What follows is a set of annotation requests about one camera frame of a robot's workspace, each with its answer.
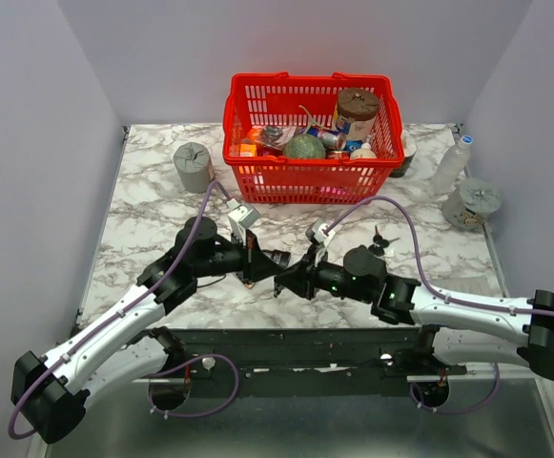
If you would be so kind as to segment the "black padlock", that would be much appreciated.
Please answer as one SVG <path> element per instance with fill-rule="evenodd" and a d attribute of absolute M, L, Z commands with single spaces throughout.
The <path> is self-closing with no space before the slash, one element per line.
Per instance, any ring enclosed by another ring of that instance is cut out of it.
<path fill-rule="evenodd" d="M 264 250 L 263 253 L 281 269 L 289 266 L 291 253 L 281 250 Z"/>

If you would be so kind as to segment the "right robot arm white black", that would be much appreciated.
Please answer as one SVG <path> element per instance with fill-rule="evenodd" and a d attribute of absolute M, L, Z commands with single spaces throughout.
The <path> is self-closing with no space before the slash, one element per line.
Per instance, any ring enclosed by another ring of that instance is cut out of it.
<path fill-rule="evenodd" d="M 386 263 L 364 245 L 349 250 L 341 265 L 317 260 L 310 248 L 274 278 L 275 291 L 304 299 L 319 290 L 367 303 L 390 324 L 435 326 L 432 341 L 414 345 L 411 365 L 420 373 L 442 364 L 515 364 L 554 382 L 554 293 L 528 298 L 490 298 L 424 285 L 388 273 Z"/>

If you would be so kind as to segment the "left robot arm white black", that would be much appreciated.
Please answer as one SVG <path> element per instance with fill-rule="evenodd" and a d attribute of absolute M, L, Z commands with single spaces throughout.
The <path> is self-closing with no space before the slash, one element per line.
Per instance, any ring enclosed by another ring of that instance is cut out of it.
<path fill-rule="evenodd" d="M 149 327 L 187 301 L 199 279 L 233 274 L 256 283 L 280 273 L 290 258 L 288 252 L 262 249 L 251 230 L 224 238 L 212 219 L 188 219 L 174 246 L 107 312 L 43 356 L 29 351 L 16 361 L 12 414 L 23 415 L 48 444 L 63 439 L 108 390 L 181 369 L 180 343 L 166 330 Z"/>

